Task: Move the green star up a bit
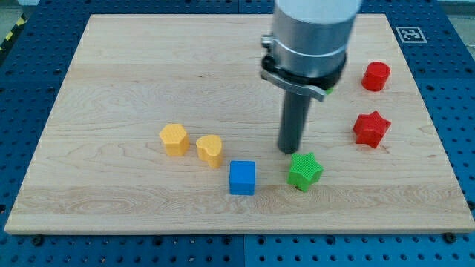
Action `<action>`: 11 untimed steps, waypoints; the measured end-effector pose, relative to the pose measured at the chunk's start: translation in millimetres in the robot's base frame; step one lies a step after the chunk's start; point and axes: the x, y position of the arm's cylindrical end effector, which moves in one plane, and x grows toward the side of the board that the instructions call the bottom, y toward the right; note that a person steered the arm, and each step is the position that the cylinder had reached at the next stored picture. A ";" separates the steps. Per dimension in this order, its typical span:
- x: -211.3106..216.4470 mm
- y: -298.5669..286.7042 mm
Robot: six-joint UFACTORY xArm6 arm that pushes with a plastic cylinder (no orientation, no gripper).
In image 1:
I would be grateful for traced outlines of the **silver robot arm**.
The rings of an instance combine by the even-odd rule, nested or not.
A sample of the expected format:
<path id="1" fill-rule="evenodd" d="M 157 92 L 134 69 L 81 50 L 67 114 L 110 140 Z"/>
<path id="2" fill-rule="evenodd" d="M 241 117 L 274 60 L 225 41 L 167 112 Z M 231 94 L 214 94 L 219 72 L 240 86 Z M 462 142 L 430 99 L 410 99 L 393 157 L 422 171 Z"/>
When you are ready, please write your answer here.
<path id="1" fill-rule="evenodd" d="M 261 77 L 288 93 L 323 101 L 342 75 L 361 0 L 276 0 Z"/>

